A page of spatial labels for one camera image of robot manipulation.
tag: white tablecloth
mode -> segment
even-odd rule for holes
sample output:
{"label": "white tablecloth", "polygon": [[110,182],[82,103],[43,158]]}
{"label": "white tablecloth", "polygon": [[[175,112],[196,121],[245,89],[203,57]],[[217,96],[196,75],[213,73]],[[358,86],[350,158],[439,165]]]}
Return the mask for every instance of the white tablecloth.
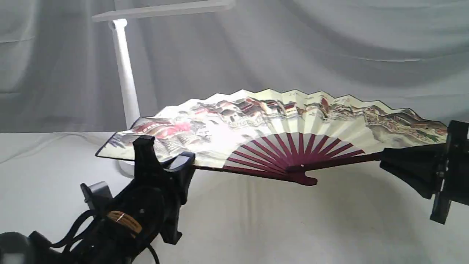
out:
{"label": "white tablecloth", "polygon": [[[103,139],[109,133],[94,133]],[[0,134],[0,160],[38,134]],[[130,179],[98,146],[69,136],[0,164],[0,233],[38,230],[61,239],[87,210],[79,187],[106,181],[116,195]],[[453,203],[446,225],[432,201],[378,162],[315,172],[313,187],[198,171],[182,208],[176,246],[153,242],[162,264],[469,263],[469,207]],[[136,264],[152,263],[144,251]]]}

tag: white cloth backdrop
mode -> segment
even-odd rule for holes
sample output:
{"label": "white cloth backdrop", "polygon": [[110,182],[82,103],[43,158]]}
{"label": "white cloth backdrop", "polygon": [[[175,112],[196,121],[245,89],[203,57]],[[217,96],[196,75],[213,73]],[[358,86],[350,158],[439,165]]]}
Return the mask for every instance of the white cloth backdrop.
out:
{"label": "white cloth backdrop", "polygon": [[[129,7],[183,0],[122,0]],[[124,129],[110,0],[0,2],[0,132]],[[143,115],[238,89],[325,90],[469,121],[469,1],[238,0],[127,27]]]}

